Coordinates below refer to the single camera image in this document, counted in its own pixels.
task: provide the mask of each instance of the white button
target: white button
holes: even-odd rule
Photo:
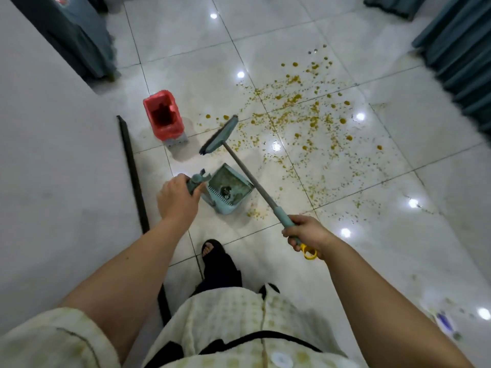
[[[275,351],[271,354],[271,361],[278,368],[293,368],[293,360],[282,352]]]

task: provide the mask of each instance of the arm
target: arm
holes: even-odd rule
[[[61,303],[83,311],[102,329],[123,363],[157,299],[179,239],[198,212],[201,189],[193,196],[180,174],[157,194],[162,221],[109,260]]]
[[[298,236],[325,260],[370,367],[472,367],[457,346],[356,250],[315,218],[290,218],[298,226],[286,228],[283,235]],[[300,250],[293,239],[288,242]]]

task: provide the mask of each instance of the shirt sleeve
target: shirt sleeve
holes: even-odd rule
[[[4,366],[120,368],[118,355],[101,329],[82,311],[47,311],[0,338]]]

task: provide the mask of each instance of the wall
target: wall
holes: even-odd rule
[[[141,229],[114,114],[10,0],[0,0],[0,46],[3,334]]]

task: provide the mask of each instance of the person's right arm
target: person's right arm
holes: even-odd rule
[[[332,282],[360,350],[371,368],[472,367],[439,328],[390,285],[346,242],[315,218],[291,215],[297,226],[283,230],[296,251],[298,236],[329,267]]]

